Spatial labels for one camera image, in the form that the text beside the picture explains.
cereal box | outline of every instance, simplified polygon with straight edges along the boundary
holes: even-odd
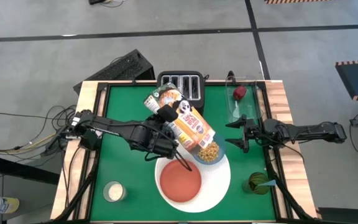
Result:
[[[164,105],[175,109],[178,118],[171,123],[167,122],[167,125],[187,151],[191,151],[196,146],[206,148],[212,142],[215,131],[174,84],[167,83],[154,90],[145,99],[144,105],[154,114],[157,114],[157,110]]]

wooden table edge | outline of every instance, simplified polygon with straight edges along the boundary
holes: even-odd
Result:
[[[258,82],[265,82],[266,89],[268,93],[268,100],[270,109],[272,110],[272,117],[274,119],[279,119],[284,123],[292,123],[291,111],[288,105],[287,95],[285,94],[285,89],[282,80],[257,80]],[[155,80],[137,80],[136,83],[156,83]],[[209,83],[225,82],[225,80],[207,80]],[[94,103],[96,100],[96,94],[99,83],[132,83],[129,80],[116,80],[116,81],[85,81],[82,83],[81,92],[78,97],[77,111],[82,110],[91,110],[93,111]],[[261,99],[260,92],[258,92],[258,100],[263,102]],[[99,98],[99,108],[98,115],[103,114],[103,105],[104,97]],[[71,158],[75,150],[78,147],[78,140],[70,141],[67,145],[67,151],[64,158],[66,170],[66,175],[68,175],[68,166],[70,164]],[[299,150],[299,145],[292,145],[295,149]],[[80,149],[73,161],[70,174],[70,188],[69,188],[69,199],[71,200],[78,190],[78,183],[80,181],[80,175],[84,160],[85,150]],[[296,157],[295,153],[291,150],[281,149],[280,155],[282,157],[284,174],[287,180],[287,187],[291,194],[294,196],[296,201],[305,209],[305,211],[312,217],[317,217],[316,210],[314,208],[313,198],[311,196],[310,187],[308,184],[308,178],[305,171],[305,166],[301,162],[300,157]],[[89,164],[93,163],[94,153],[90,156]],[[58,217],[63,209],[65,208],[65,198],[66,198],[66,189],[65,182],[63,179],[63,172],[61,171],[59,185],[57,187],[57,192],[55,196],[55,201],[53,203],[52,212],[50,215],[51,219]],[[88,203],[88,194],[89,188],[84,193],[84,196],[81,200],[81,208],[78,218],[84,218],[86,213],[86,204]],[[284,201],[281,192],[277,189],[278,204],[280,207],[280,213],[282,217],[286,217]]]

black floor stripe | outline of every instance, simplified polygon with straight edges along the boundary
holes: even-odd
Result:
[[[309,26],[309,27],[265,27],[265,28],[222,28],[222,29],[195,29],[195,30],[163,30],[147,32],[123,32],[106,34],[76,34],[76,35],[46,35],[30,37],[0,37],[0,42],[35,41],[35,40],[75,40],[115,37],[150,37],[164,35],[192,35],[192,34],[237,34],[247,32],[291,32],[291,31],[318,31],[318,30],[351,30],[358,29],[358,25],[339,26]]]
[[[256,25],[256,20],[255,20],[255,16],[254,16],[254,11],[252,10],[250,0],[245,0],[245,1],[246,1],[247,11],[248,11],[248,16],[249,16],[249,22],[251,23],[252,34],[254,35],[256,51],[258,53],[258,58],[259,58],[261,66],[262,66],[262,72],[263,72],[264,78],[266,80],[269,80],[270,74],[269,74],[269,70],[267,68],[267,63],[266,63],[266,58],[265,58],[264,50],[262,47],[262,43],[260,41],[258,27]]]
[[[251,32],[250,28],[227,28],[227,29],[198,29],[198,30],[165,30],[148,32],[124,32],[109,34],[76,34],[76,35],[49,35],[34,37],[0,37],[0,42],[34,41],[34,40],[75,40],[96,39],[114,37],[150,37],[164,35],[194,35],[194,34],[236,34]]]
[[[337,26],[307,26],[307,27],[266,27],[258,28],[258,32],[289,32],[289,31],[317,31],[317,30],[350,30],[358,29],[358,25]]]

white bowl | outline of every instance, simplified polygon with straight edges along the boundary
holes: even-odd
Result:
[[[216,164],[204,165],[195,158],[181,145],[178,152],[200,170],[201,188],[198,194],[187,202],[174,202],[164,195],[160,186],[160,175],[163,168],[172,160],[167,158],[157,159],[155,164],[155,183],[158,191],[166,202],[172,207],[183,212],[204,212],[217,205],[225,196],[230,185],[230,165],[226,155]]]

green table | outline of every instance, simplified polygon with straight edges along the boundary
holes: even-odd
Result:
[[[121,121],[144,120],[151,114],[144,105],[145,97],[155,85],[108,86],[105,116]],[[259,116],[254,86],[247,86],[241,113],[249,118]],[[224,138],[240,138],[239,129],[225,127],[229,122],[226,109],[226,87],[205,87],[204,118]],[[265,172],[263,150],[250,142],[250,151],[244,154],[226,143],[230,163],[231,181],[225,197],[215,207],[201,213],[186,213],[171,207],[158,192],[154,179],[155,161],[145,162],[145,154],[131,151],[125,140],[105,134],[99,158],[98,174],[91,199],[91,221],[248,221],[275,220],[272,194],[245,194],[241,184],[253,172]],[[103,197],[104,186],[120,181],[128,191],[125,200],[107,202]]]

